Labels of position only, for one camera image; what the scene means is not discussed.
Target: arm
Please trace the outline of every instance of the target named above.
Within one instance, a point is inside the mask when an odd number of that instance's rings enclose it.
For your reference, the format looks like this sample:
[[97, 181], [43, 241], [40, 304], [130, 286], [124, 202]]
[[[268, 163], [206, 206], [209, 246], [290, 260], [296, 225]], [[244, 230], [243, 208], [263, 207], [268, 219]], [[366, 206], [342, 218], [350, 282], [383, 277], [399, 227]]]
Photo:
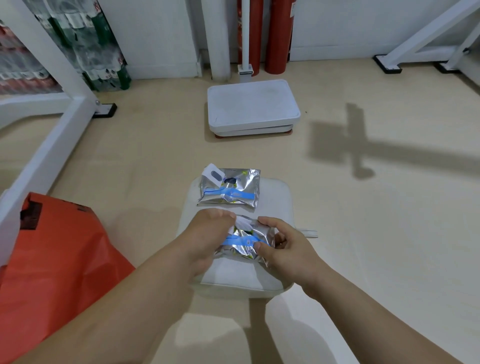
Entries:
[[224, 210], [200, 211], [178, 238], [15, 364], [141, 363], [188, 309], [188, 283], [210, 267], [234, 222]]
[[360, 363], [461, 364], [331, 269], [302, 233], [276, 218], [258, 220], [279, 230], [278, 248], [257, 243], [258, 254], [325, 308]]

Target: red cylinder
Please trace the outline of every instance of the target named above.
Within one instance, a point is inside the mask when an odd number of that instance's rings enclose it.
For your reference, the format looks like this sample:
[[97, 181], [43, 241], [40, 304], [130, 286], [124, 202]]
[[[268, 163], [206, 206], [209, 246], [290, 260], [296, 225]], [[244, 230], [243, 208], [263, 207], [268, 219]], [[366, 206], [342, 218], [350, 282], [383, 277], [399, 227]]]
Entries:
[[[241, 0], [237, 0], [238, 13], [238, 42], [239, 42], [239, 64], [241, 63]], [[264, 0], [250, 0], [250, 47], [248, 62], [252, 65], [253, 75], [260, 71], [260, 53], [262, 51], [262, 20], [264, 16]]]
[[287, 68], [296, 0], [272, 0], [265, 71], [281, 74]]

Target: orange plastic bag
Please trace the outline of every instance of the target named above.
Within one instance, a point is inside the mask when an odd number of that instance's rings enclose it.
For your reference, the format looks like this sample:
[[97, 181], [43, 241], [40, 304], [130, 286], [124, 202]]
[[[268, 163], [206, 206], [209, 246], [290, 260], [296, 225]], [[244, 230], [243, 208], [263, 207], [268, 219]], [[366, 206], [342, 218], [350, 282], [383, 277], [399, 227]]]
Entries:
[[42, 340], [134, 267], [89, 207], [30, 193], [7, 266], [0, 268], [0, 364]]

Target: white wall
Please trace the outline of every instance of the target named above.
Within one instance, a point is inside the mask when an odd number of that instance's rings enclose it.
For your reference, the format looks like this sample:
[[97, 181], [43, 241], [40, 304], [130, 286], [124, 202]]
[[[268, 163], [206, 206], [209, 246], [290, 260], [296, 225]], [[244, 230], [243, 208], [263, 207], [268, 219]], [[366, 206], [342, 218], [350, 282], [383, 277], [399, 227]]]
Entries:
[[186, 0], [100, 0], [100, 6], [132, 78], [195, 77], [201, 72]]
[[[226, 0], [232, 61], [237, 60], [237, 0]], [[297, 0], [292, 61], [363, 58], [388, 53], [457, 0]], [[189, 0], [198, 46], [208, 61], [202, 6]], [[270, 21], [270, 0], [264, 0], [264, 48]], [[455, 45], [480, 18], [473, 15], [434, 41]]]

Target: foil package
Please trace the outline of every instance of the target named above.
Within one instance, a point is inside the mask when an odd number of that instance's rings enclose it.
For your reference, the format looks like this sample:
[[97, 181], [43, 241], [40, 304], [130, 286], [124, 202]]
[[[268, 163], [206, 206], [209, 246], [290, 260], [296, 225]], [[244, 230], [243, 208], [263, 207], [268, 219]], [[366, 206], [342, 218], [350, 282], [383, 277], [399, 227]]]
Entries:
[[200, 182], [199, 203], [239, 204], [257, 207], [260, 196], [260, 170], [220, 168], [225, 177], [220, 187], [205, 176]]
[[237, 215], [235, 226], [214, 256], [241, 256], [253, 261], [268, 262], [261, 258], [253, 245], [256, 242], [266, 243], [275, 248], [275, 228], [261, 224], [247, 216]]

